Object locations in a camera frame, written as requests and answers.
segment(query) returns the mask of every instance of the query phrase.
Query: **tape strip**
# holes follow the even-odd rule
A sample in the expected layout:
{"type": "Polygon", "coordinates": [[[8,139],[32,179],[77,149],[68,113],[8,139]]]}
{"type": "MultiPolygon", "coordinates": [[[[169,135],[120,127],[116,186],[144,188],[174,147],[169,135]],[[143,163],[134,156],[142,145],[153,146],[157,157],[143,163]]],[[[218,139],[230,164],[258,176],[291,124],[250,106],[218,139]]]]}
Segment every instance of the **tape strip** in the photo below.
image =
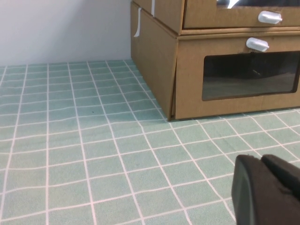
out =
{"type": "Polygon", "coordinates": [[[152,16],[155,15],[155,0],[152,0],[152,9],[151,9],[152,16]]]}
{"type": "Polygon", "coordinates": [[[136,31],[136,33],[134,35],[135,38],[138,37],[138,36],[140,36],[140,31],[141,31],[141,10],[142,10],[142,8],[139,7],[139,16],[138,16],[137,31],[136,31]]]}

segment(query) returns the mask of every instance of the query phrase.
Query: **cardboard drawer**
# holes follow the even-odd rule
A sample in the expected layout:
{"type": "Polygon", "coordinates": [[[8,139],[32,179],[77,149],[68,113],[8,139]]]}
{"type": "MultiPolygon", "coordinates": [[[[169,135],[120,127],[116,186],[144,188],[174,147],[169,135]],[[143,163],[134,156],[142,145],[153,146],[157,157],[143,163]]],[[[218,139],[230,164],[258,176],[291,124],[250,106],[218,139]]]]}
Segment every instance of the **cardboard drawer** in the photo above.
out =
{"type": "Polygon", "coordinates": [[[300,26],[300,0],[133,1],[178,34],[199,28],[300,26]]]}
{"type": "Polygon", "coordinates": [[[300,31],[178,36],[132,4],[131,35],[168,119],[300,106],[300,31]]]}

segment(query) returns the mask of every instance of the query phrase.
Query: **white drawer handle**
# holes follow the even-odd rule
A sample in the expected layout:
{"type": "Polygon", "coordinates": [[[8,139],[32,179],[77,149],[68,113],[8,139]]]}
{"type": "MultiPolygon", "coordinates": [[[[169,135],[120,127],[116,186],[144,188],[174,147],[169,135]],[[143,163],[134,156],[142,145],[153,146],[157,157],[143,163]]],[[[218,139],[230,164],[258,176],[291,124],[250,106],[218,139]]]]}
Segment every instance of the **white drawer handle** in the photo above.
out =
{"type": "Polygon", "coordinates": [[[258,15],[258,21],[261,23],[277,24],[282,21],[282,17],[280,13],[262,11],[258,15]]]}
{"type": "Polygon", "coordinates": [[[260,52],[265,52],[266,50],[269,49],[268,42],[251,37],[247,40],[246,46],[248,48],[260,51],[260,52]]]}

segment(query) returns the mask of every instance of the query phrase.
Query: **clear plastic window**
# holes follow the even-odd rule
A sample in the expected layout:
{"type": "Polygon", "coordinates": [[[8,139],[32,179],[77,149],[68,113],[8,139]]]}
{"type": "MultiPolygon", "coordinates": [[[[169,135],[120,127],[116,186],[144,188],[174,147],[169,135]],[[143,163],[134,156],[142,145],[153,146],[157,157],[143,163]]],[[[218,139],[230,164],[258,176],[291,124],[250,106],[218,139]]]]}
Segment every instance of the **clear plastic window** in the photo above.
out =
{"type": "Polygon", "coordinates": [[[217,0],[217,6],[236,7],[298,7],[300,0],[217,0]]]}
{"type": "Polygon", "coordinates": [[[207,56],[202,99],[292,93],[297,90],[300,52],[207,56]]]}

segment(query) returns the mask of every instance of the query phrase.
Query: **wall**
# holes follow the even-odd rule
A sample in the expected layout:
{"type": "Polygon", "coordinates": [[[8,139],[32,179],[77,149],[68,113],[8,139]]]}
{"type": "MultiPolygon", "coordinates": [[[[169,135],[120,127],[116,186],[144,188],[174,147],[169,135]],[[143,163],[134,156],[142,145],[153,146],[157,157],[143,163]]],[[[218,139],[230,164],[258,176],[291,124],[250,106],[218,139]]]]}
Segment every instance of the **wall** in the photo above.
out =
{"type": "Polygon", "coordinates": [[[0,0],[0,65],[130,58],[131,0],[0,0]]]}

